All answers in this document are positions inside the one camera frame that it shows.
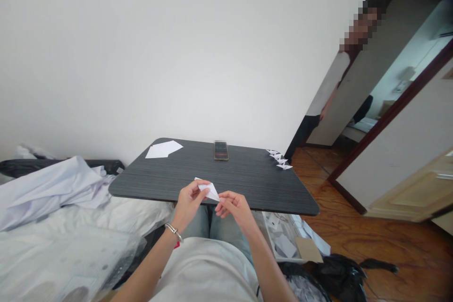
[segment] silver bracelet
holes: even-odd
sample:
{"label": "silver bracelet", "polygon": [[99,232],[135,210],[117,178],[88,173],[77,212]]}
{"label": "silver bracelet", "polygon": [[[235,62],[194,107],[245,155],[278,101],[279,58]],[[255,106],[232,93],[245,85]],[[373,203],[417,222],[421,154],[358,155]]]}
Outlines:
{"label": "silver bracelet", "polygon": [[176,234],[176,236],[178,236],[179,241],[180,241],[181,243],[184,243],[184,240],[183,240],[183,238],[181,237],[181,235],[178,233],[178,230],[175,229],[175,228],[173,228],[173,226],[172,226],[170,223],[165,223],[165,227],[168,228],[168,229],[170,229],[172,233]]}

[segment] wood grain table surface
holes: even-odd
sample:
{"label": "wood grain table surface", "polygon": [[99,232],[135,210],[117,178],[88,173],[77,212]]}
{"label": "wood grain table surface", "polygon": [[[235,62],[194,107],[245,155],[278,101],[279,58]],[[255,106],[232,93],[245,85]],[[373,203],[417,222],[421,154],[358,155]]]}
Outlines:
{"label": "wood grain table surface", "polygon": [[[252,210],[315,216],[319,206],[293,169],[283,170],[264,149],[228,146],[229,160],[214,160],[214,143],[174,140],[183,148],[167,158],[146,159],[146,148],[110,185],[113,196],[177,201],[195,177],[214,183],[218,193],[243,194]],[[208,199],[203,204],[217,204]]]}

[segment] black pants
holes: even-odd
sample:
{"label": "black pants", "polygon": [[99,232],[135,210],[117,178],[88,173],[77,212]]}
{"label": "black pants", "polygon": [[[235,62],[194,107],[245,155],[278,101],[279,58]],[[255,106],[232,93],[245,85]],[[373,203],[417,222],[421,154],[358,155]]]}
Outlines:
{"label": "black pants", "polygon": [[285,153],[285,159],[288,160],[289,164],[291,164],[291,162],[293,161],[291,158],[296,151],[296,147],[298,147],[301,143],[306,142],[313,130],[319,125],[319,117],[321,117],[321,115],[305,116],[303,118],[303,121],[301,122],[301,125],[297,129],[296,135],[293,138],[293,141],[291,142],[291,144],[289,144],[288,150],[286,150]]}

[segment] smartphone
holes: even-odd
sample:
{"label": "smartphone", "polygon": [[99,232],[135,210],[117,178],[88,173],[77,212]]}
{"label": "smartphone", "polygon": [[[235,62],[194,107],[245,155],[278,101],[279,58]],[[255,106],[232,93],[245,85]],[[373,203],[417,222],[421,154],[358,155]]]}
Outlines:
{"label": "smartphone", "polygon": [[214,159],[228,160],[228,145],[227,141],[214,142]]}

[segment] black plastic bag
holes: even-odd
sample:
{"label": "black plastic bag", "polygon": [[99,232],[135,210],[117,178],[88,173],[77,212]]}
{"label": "black plastic bag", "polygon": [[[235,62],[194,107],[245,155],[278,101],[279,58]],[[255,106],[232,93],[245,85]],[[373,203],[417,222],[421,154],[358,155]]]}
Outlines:
{"label": "black plastic bag", "polygon": [[364,268],[380,268],[398,272],[392,263],[375,259],[366,259],[360,265],[345,256],[332,254],[323,257],[324,263],[317,264],[313,275],[330,294],[343,302],[366,302],[367,296],[363,289],[363,279],[367,275]]}
{"label": "black plastic bag", "polygon": [[[50,165],[64,161],[64,159],[11,159],[0,163],[0,173],[5,176],[19,178],[32,172],[41,170]],[[85,160],[89,167],[95,168],[103,165],[108,175],[118,175],[118,169],[124,170],[124,165],[119,160]]]}

